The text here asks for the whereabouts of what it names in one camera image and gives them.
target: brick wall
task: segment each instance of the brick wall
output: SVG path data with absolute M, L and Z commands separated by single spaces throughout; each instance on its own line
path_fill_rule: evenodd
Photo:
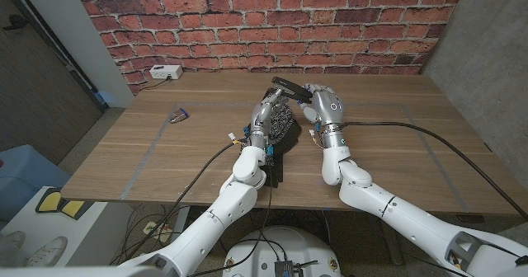
M 132 92 L 197 72 L 415 74 L 459 0 L 82 0 Z

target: blue object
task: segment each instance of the blue object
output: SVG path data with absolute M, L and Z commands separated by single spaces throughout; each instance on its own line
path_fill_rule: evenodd
M 63 187 L 70 175 L 22 145 L 0 153 L 0 221 L 10 221 L 42 186 Z

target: wooden table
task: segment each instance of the wooden table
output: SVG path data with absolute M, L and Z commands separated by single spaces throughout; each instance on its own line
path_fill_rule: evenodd
M 345 121 L 402 121 L 452 142 L 483 168 L 523 209 L 528 195 L 489 151 L 435 84 L 425 76 L 281 74 L 298 84 L 328 85 L 344 102 Z M 251 111 L 271 86 L 273 74 L 185 73 L 160 88 L 142 91 L 63 188 L 72 200 L 173 202 L 202 166 L 230 140 L 243 136 Z M 183 107 L 189 118 L 169 124 Z M 350 207 L 339 186 L 323 182 L 323 154 L 309 136 L 313 128 L 294 101 L 303 128 L 285 155 L 284 182 L 273 190 L 273 208 Z M 497 192 L 460 157 L 434 138 L 401 127 L 347 127 L 352 158 L 378 185 L 427 211 L 448 214 L 515 214 Z M 218 157 L 182 203 L 211 204 L 239 154 Z M 257 207 L 267 206 L 269 188 Z

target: cable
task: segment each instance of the cable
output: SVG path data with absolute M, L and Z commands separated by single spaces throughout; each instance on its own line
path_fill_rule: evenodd
M 270 184 L 272 183 L 272 179 L 271 179 L 271 171 L 270 171 Z M 271 209 L 271 193 L 273 191 L 273 187 L 270 186 L 270 200 L 267 204 L 267 211 L 266 211 L 266 216 L 264 217 L 264 223 L 262 224 L 262 228 L 264 228 L 266 226 L 266 221 L 267 221 L 267 217 L 268 215 L 270 214 L 270 209 Z M 247 261 L 248 258 L 253 254 L 253 252 L 257 249 L 257 245 L 258 243 L 261 241 L 261 236 L 262 236 L 262 231 L 258 234 L 258 239 L 257 241 L 255 242 L 255 245 L 253 246 L 253 249 L 251 249 L 251 251 L 249 252 L 249 254 L 244 257 L 241 261 L 239 261 L 238 263 L 234 263 L 232 265 L 226 265 L 226 266 L 223 266 L 221 268 L 217 268 L 217 269 L 212 269 L 212 270 L 207 270 L 207 271 L 203 271 L 203 272 L 199 272 L 199 273 L 194 273 L 193 275 L 189 275 L 189 277 L 196 277 L 196 276 L 200 276 L 200 275 L 205 275 L 205 274 L 210 274 L 210 273 L 214 273 L 214 272 L 218 272 L 218 271 L 221 271 L 221 270 L 227 270 L 227 269 L 231 269 L 237 265 L 240 265 L 242 264 L 244 261 Z
M 418 257 L 418 256 L 414 256 L 414 255 L 412 255 L 412 254 L 410 254 L 410 253 L 408 253 L 408 252 L 406 252 L 406 251 L 404 251 L 404 250 L 402 250 L 402 252 L 405 253 L 405 254 L 408 255 L 408 256 L 411 256 L 411 257 L 413 257 L 413 258 L 419 260 L 419 261 L 423 261 L 424 263 L 426 263 L 426 264 L 428 264 L 428 265 L 433 265 L 433 266 L 435 266 L 436 268 L 440 268 L 440 269 L 446 270 L 446 271 L 448 271 L 448 272 L 450 272 L 450 273 L 453 273 L 453 274 L 456 274 L 456 275 L 458 275 L 458 276 L 470 277 L 469 275 L 462 274 L 462 273 L 460 273 L 460 272 L 457 272 L 457 271 L 452 270 L 452 269 L 449 269 L 449 268 L 445 268 L 444 266 L 441 266 L 441 265 L 438 265 L 438 264 L 432 263 L 432 262 L 430 262 L 430 261 L 426 261 L 426 260 L 424 260 L 424 259 L 422 259 L 422 258 L 420 258 L 420 257 Z
M 245 240 L 240 240 L 238 242 L 236 242 L 234 245 L 237 245 L 239 243 L 242 243 L 242 242 L 250 242 L 250 241 L 256 241 L 257 239 L 245 239 Z M 272 240 L 258 240 L 260 242 L 269 242 L 269 243 L 273 243 L 275 245 L 277 245 L 281 250 L 282 250 L 282 254 L 284 255 L 284 260 L 287 261 L 288 260 L 288 256 L 286 255 L 286 250 L 277 242 L 275 241 L 272 241 Z
M 200 172 L 198 173 L 198 175 L 196 175 L 196 177 L 191 181 L 191 183 L 189 184 L 189 186 L 187 188 L 184 189 L 184 191 L 181 193 L 181 195 L 178 197 L 178 199 L 176 200 L 176 202 L 172 205 L 172 208 L 171 210 L 168 212 L 167 215 L 165 215 L 165 217 L 156 225 L 156 227 L 154 229 L 152 229 L 148 235 L 146 237 L 143 238 L 143 240 L 141 240 L 141 243 L 132 251 L 132 253 L 130 254 L 131 256 L 133 256 L 139 249 L 140 247 L 150 238 L 150 236 L 152 236 L 152 234 L 154 233 L 154 231 L 158 230 L 158 228 L 161 226 L 162 223 L 164 223 L 165 221 L 167 221 L 167 218 L 170 214 L 172 214 L 175 210 L 175 208 L 178 206 L 178 204 L 180 204 L 180 201 L 182 201 L 183 197 L 187 194 L 187 192 L 191 189 L 191 187 L 196 183 L 196 181 L 198 181 L 198 178 L 200 178 L 201 174 L 205 171 L 205 169 L 220 155 L 222 154 L 224 151 L 226 151 L 228 148 L 232 147 L 233 145 L 235 144 L 235 142 L 233 141 L 232 143 L 230 143 L 229 145 L 227 145 L 226 147 L 220 149 L 220 151 L 218 151 L 200 170 Z
M 348 126 L 348 125 L 392 125 L 392 126 L 402 126 L 410 129 L 415 129 L 417 131 L 420 131 L 422 133 L 428 134 L 432 136 L 433 138 L 437 139 L 438 141 L 445 144 L 448 148 L 450 148 L 453 152 L 459 155 L 459 157 L 462 157 L 463 160 L 465 160 L 482 178 L 484 178 L 485 181 L 489 183 L 489 185 L 492 186 L 493 189 L 497 191 L 498 194 L 500 194 L 517 212 L 526 220 L 528 221 L 528 214 L 514 201 L 512 198 L 510 198 L 509 195 L 504 192 L 496 183 L 493 181 L 484 171 L 482 171 L 474 162 L 472 162 L 468 157 L 466 157 L 458 148 L 456 148 L 453 144 L 447 142 L 444 138 L 440 137 L 439 135 L 431 132 L 430 130 L 421 128 L 414 124 L 406 124 L 402 122 L 396 122 L 396 121 L 381 121 L 381 122 L 361 122 L 361 121 L 350 121 L 346 122 L 342 125 L 342 128 Z

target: floor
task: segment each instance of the floor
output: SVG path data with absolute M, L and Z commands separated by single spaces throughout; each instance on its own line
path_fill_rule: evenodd
M 67 173 L 73 174 L 122 112 L 122 109 L 110 108 L 64 158 L 59 167 Z M 127 248 L 144 236 L 142 230 L 147 222 L 160 220 L 165 210 L 170 208 L 168 205 L 160 204 L 134 204 L 131 206 L 134 208 L 134 212 L 129 227 L 134 225 L 136 227 L 130 229 Z M 205 208 L 192 207 L 187 222 L 191 223 L 203 211 Z M 220 240 L 227 251 L 240 238 L 255 230 L 253 224 L 262 224 L 264 211 L 263 209 L 254 209 L 251 212 L 254 222 L 246 215 L 226 230 Z M 389 256 L 388 244 L 381 230 L 381 222 L 372 215 L 363 212 L 334 211 L 325 212 L 325 215 L 328 220 L 329 231 L 326 229 L 326 224 L 323 224 L 321 211 L 273 209 L 268 224 L 293 225 L 305 229 L 323 240 L 329 238 L 330 247 L 337 255 L 344 276 L 448 276 L 443 270 L 424 264 L 409 256 L 414 255 L 431 261 L 425 252 L 403 237 L 398 237 L 397 242 L 401 250 L 409 255 L 403 254 L 404 265 L 393 265 Z M 454 215 L 439 215 L 438 217 L 448 223 L 467 228 L 500 233 L 528 246 L 528 223 L 523 223 L 520 218 L 486 217 L 484 223 L 469 224 L 462 223 Z M 161 244 L 151 238 L 138 250 L 135 256 L 159 248 L 161 248 Z M 121 248 L 115 252 L 115 257 L 117 258 L 120 254 Z M 226 252 L 220 242 L 217 242 L 197 271 L 222 266 L 225 256 Z

